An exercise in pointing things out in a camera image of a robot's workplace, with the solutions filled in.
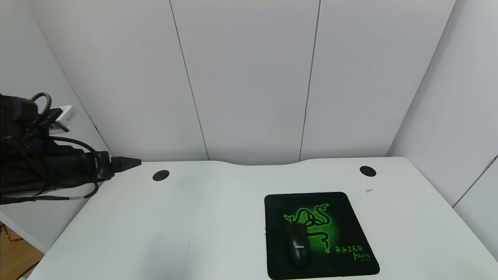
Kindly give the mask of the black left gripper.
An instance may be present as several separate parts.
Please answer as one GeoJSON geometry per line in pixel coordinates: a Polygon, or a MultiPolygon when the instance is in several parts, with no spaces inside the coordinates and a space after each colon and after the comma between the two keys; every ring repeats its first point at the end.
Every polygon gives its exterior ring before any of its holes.
{"type": "Polygon", "coordinates": [[[121,173],[142,165],[138,158],[111,157],[106,151],[71,154],[55,158],[55,186],[77,187],[110,180],[121,173]]]}

